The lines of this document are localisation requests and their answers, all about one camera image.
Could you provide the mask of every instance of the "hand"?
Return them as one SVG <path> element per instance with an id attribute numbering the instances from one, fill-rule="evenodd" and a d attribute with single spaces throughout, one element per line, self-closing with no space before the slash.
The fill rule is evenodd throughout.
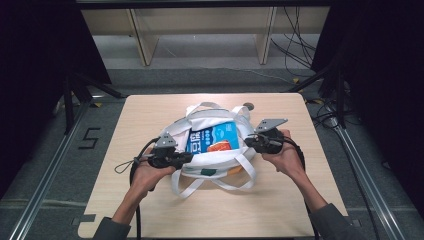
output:
<path id="1" fill-rule="evenodd" d="M 138 196 L 141 201 L 147 196 L 149 190 L 153 189 L 156 184 L 166 175 L 170 175 L 175 172 L 175 168 L 170 166 L 167 168 L 154 168 L 149 165 L 145 159 L 137 167 L 134 173 L 130 192 Z"/>
<path id="2" fill-rule="evenodd" d="M 285 137 L 291 138 L 289 130 L 282 129 L 280 131 Z M 284 143 L 283 148 L 279 153 L 264 153 L 262 154 L 262 158 L 272 163 L 276 167 L 277 172 L 282 172 L 293 180 L 302 193 L 311 212 L 315 212 L 327 205 L 325 199 L 320 195 L 306 175 L 299 155 L 293 145 Z"/>
<path id="3" fill-rule="evenodd" d="M 160 169 L 154 168 L 148 162 L 143 161 L 146 159 L 141 160 L 135 170 L 130 189 L 112 217 L 114 222 L 128 225 L 141 200 L 147 196 L 148 191 L 153 189 L 163 177 L 176 170 L 172 166 Z"/>
<path id="4" fill-rule="evenodd" d="M 291 138 L 289 130 L 281 129 L 280 131 L 285 137 Z M 289 143 L 284 143 L 279 153 L 264 153 L 262 154 L 262 158 L 272 163 L 276 167 L 277 172 L 282 172 L 292 179 L 305 175 L 299 155 L 295 147 Z"/>

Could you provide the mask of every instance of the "bag handle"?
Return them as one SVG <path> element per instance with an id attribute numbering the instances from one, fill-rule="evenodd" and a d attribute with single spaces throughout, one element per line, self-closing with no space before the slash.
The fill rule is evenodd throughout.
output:
<path id="1" fill-rule="evenodd" d="M 210 107 L 210 108 L 213 108 L 213 109 L 222 109 L 221 106 L 219 106 L 218 104 L 216 104 L 214 102 L 200 102 L 196 105 L 187 107 L 186 117 L 193 114 L 196 111 L 196 109 L 198 109 L 199 107 Z"/>
<path id="2" fill-rule="evenodd" d="M 209 179 L 209 180 L 211 180 L 211 182 L 215 183 L 216 185 L 226 190 L 242 190 L 242 189 L 251 188 L 256 181 L 256 171 L 255 171 L 255 168 L 250 163 L 250 161 L 247 159 L 247 157 L 250 158 L 251 156 L 255 155 L 255 153 L 256 152 L 254 151 L 254 149 L 250 148 L 244 154 L 239 154 L 238 156 L 235 157 L 235 159 L 240 163 L 240 165 L 244 168 L 244 170 L 250 177 L 249 181 L 243 184 L 243 186 L 240 186 L 240 187 L 232 186 L 218 179 Z M 186 189 L 184 189 L 183 191 L 180 191 L 179 189 L 180 176 L 181 176 L 181 170 L 177 170 L 172 174 L 172 191 L 182 198 L 189 197 L 194 191 L 196 191 L 202 185 L 202 183 L 205 180 L 207 180 L 207 179 L 197 178 Z"/>
<path id="3" fill-rule="evenodd" d="M 247 121 L 250 121 L 250 111 L 246 106 L 237 106 L 231 112 L 235 114 L 234 118 L 243 116 Z"/>

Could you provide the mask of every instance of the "blue printed graphic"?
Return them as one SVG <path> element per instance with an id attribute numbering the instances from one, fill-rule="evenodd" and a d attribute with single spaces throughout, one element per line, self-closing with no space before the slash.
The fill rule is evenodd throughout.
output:
<path id="1" fill-rule="evenodd" d="M 231 149 L 238 149 L 237 127 L 234 122 L 226 122 L 199 131 L 190 130 L 186 151 L 193 154 L 205 153 L 210 145 L 227 140 Z"/>

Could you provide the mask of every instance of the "wooden table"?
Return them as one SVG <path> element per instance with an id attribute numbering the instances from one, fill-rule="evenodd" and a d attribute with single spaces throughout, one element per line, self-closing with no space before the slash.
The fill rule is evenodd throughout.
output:
<path id="1" fill-rule="evenodd" d="M 297 93 L 138 95 L 126 100 L 85 214 L 94 222 L 83 222 L 79 236 L 90 238 L 104 216 L 111 217 L 129 188 L 129 170 L 114 168 L 134 156 L 160 131 L 185 115 L 186 108 L 211 101 L 232 109 L 253 103 L 251 123 L 264 118 L 288 118 L 281 125 L 290 129 L 305 154 L 308 175 L 323 197 L 347 215 L 318 136 L 301 95 Z M 206 183 L 187 199 L 171 190 L 165 177 L 141 202 L 142 236 L 151 238 L 198 237 L 301 237 L 313 231 L 303 198 L 293 182 L 257 154 L 252 160 L 257 181 L 248 191 L 225 191 Z M 245 176 L 232 176 L 240 181 Z M 135 217 L 129 237 L 136 236 Z"/>

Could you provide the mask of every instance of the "person's right hand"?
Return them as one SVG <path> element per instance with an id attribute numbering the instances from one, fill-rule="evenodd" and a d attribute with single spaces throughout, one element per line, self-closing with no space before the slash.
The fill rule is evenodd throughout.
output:
<path id="1" fill-rule="evenodd" d="M 287 129 L 280 129 L 285 137 L 291 138 L 290 131 Z M 263 153 L 262 158 L 272 163 L 277 172 L 282 172 L 290 178 L 296 178 L 305 174 L 299 155 L 293 145 L 284 143 L 283 148 L 277 154 Z"/>

